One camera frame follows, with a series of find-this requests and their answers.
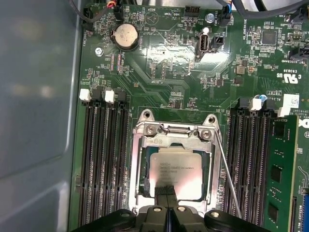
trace mounting hole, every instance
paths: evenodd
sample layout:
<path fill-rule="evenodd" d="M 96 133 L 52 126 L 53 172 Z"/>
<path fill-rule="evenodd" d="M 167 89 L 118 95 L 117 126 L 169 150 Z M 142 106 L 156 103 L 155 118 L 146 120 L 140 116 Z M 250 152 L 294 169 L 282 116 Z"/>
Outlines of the mounting hole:
<path fill-rule="evenodd" d="M 149 118 L 149 117 L 150 117 L 150 113 L 149 113 L 148 111 L 146 111 L 146 112 L 144 113 L 144 117 L 145 117 L 145 118 Z"/>
<path fill-rule="evenodd" d="M 214 117 L 210 117 L 210 118 L 208 119 L 208 121 L 209 121 L 209 123 L 214 123 L 214 122 L 216 121 L 216 119 L 215 119 Z"/>

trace black cable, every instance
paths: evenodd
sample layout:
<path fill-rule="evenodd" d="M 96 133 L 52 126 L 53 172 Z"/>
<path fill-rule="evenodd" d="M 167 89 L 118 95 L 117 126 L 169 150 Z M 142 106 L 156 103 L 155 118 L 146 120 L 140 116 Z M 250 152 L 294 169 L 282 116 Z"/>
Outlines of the black cable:
<path fill-rule="evenodd" d="M 297 3 L 294 3 L 286 7 L 278 8 L 276 10 L 271 10 L 271 11 L 262 11 L 262 12 L 247 11 L 241 0 L 232 0 L 232 2 L 236 10 L 242 17 L 246 19 L 263 19 L 263 18 L 275 17 L 277 15 L 283 15 L 283 14 L 286 14 L 292 11 L 296 11 L 302 5 L 307 4 L 309 0 L 302 0 L 302 1 L 299 1 Z"/>
<path fill-rule="evenodd" d="M 258 11 L 267 11 L 264 3 L 263 3 L 263 0 L 254 0 L 254 3 L 257 7 L 257 10 Z"/>
<path fill-rule="evenodd" d="M 100 18 L 102 18 L 103 15 L 105 15 L 108 11 L 108 8 L 105 7 L 103 8 L 103 10 L 101 10 L 94 18 L 88 18 L 85 15 L 83 15 L 83 13 L 81 13 L 78 8 L 76 7 L 75 3 L 73 2 L 73 0 L 68 0 L 70 6 L 72 7 L 72 9 L 75 11 L 75 13 L 84 21 L 86 21 L 87 23 L 94 23 L 100 20 Z"/>
<path fill-rule="evenodd" d="M 223 7 L 227 6 L 226 0 L 216 0 L 219 4 L 221 4 Z"/>

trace integrated circuit chip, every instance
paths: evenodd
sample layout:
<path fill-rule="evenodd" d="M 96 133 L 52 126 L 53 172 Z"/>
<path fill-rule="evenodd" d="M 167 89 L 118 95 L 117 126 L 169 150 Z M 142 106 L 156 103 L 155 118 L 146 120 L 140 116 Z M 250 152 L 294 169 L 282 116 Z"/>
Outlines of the integrated circuit chip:
<path fill-rule="evenodd" d="M 277 32 L 273 30 L 264 30 L 262 36 L 262 44 L 276 45 Z"/>
<path fill-rule="evenodd" d="M 273 165 L 271 167 L 271 171 L 270 171 L 270 177 L 272 180 L 277 181 L 278 183 L 281 182 L 281 173 L 282 173 L 282 169 L 276 165 Z"/>
<path fill-rule="evenodd" d="M 182 147 L 161 148 L 150 156 L 150 195 L 155 187 L 174 186 L 178 200 L 198 200 L 202 196 L 202 157 Z"/>
<path fill-rule="evenodd" d="M 268 216 L 271 220 L 273 220 L 275 223 L 278 221 L 278 209 L 273 206 L 272 204 L 268 205 Z"/>
<path fill-rule="evenodd" d="M 277 121 L 275 122 L 274 135 L 278 137 L 283 137 L 285 133 L 285 122 Z"/>

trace blue connector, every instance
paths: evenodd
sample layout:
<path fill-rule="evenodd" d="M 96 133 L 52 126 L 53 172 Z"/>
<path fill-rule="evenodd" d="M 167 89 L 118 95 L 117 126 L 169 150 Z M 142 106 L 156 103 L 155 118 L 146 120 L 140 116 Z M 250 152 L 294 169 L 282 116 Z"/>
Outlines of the blue connector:
<path fill-rule="evenodd" d="M 304 196 L 303 232 L 309 232 L 309 195 Z"/>

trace usb port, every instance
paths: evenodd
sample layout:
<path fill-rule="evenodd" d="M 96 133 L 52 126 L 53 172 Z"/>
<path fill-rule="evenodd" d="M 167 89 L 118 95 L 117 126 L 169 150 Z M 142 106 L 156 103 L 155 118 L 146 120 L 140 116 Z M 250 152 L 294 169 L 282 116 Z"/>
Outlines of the usb port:
<path fill-rule="evenodd" d="M 208 51 L 208 46 L 209 46 L 208 35 L 201 34 L 199 36 L 199 50 L 201 52 L 206 52 Z"/>

